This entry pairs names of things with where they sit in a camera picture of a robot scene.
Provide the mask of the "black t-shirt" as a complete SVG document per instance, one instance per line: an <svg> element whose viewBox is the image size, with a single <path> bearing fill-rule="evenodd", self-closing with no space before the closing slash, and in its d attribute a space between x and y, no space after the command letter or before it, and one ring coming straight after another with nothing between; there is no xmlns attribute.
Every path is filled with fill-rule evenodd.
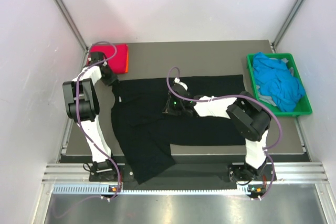
<svg viewBox="0 0 336 224"><path fill-rule="evenodd" d="M165 78L119 81L112 92L112 128L138 184L175 165L172 144L245 145L230 119L164 114L169 92Z"/></svg>

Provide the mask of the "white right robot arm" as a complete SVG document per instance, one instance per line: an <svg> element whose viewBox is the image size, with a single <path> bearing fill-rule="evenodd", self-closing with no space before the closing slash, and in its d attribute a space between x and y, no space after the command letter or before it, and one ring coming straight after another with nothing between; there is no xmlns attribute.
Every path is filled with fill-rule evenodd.
<svg viewBox="0 0 336 224"><path fill-rule="evenodd" d="M230 179L241 185L258 179L264 174L267 156L266 138L270 115L259 105L247 100L252 95L243 91L243 98L224 98L197 95L196 101L186 101L169 92L163 113L169 115L214 116L230 119L238 133L245 139L246 156L243 167L230 173Z"/></svg>

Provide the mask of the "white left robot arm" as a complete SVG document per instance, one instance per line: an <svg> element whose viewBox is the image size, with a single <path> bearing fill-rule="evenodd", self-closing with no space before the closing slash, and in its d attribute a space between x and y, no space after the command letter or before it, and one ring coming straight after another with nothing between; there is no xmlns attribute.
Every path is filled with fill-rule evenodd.
<svg viewBox="0 0 336 224"><path fill-rule="evenodd" d="M92 154L92 165L84 164L91 181L121 181L120 170L112 159L99 123L100 105L95 84L110 86L118 80L103 52L91 52L86 66L71 81L62 84L66 113L82 130Z"/></svg>

